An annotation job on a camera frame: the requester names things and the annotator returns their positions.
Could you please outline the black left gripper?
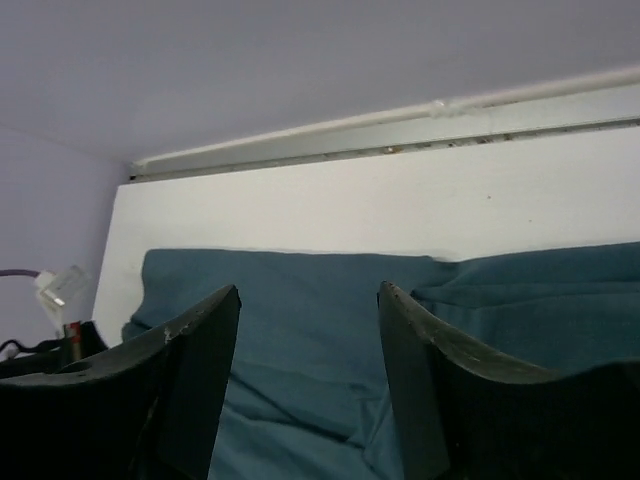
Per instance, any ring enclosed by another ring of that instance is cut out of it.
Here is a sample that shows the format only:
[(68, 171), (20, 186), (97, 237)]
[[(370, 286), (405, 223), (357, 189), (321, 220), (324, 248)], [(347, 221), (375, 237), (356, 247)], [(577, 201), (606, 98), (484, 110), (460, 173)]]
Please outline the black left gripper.
[[(71, 340), (56, 338), (26, 346), (17, 339), (1, 343), (1, 377), (54, 373), (74, 362)], [(106, 351), (108, 346), (92, 321), (80, 324), (80, 359)]]

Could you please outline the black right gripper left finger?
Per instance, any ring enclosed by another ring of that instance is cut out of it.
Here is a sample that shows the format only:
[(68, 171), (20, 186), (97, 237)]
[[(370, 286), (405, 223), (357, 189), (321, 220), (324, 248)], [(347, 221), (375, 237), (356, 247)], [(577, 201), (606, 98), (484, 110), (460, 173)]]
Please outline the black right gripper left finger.
[(3, 379), (2, 477), (206, 478), (240, 310), (226, 286), (116, 347)]

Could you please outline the teal blue t shirt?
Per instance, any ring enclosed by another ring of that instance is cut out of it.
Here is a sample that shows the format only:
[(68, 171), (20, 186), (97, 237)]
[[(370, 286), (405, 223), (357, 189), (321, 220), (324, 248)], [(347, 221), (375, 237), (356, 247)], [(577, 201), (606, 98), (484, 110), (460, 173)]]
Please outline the teal blue t shirt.
[(378, 301), (389, 282), (444, 322), (531, 364), (575, 374), (639, 363), (639, 247), (429, 256), (157, 249), (131, 340), (220, 287), (241, 300), (213, 479), (408, 479)]

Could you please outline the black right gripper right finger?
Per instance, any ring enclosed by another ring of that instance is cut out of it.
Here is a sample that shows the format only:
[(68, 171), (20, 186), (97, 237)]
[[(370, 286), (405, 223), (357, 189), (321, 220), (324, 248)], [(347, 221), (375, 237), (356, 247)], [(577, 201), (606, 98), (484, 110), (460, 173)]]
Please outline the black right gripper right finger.
[(396, 285), (377, 296), (408, 479), (635, 479), (639, 363), (560, 374), (444, 322)]

